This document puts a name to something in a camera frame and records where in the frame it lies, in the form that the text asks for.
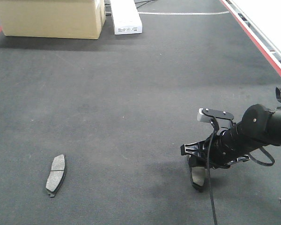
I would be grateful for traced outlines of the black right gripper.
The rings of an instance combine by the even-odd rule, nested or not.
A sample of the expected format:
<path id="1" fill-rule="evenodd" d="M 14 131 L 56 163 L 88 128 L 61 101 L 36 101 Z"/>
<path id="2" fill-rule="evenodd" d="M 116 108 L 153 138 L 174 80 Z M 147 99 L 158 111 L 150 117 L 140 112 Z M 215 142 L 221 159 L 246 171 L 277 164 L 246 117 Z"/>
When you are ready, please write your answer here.
<path id="1" fill-rule="evenodd" d="M 230 168 L 238 162 L 250 160 L 250 138 L 242 133 L 241 123 L 235 123 L 218 135 L 181 146 L 181 155 L 189 157 L 190 167 Z"/>

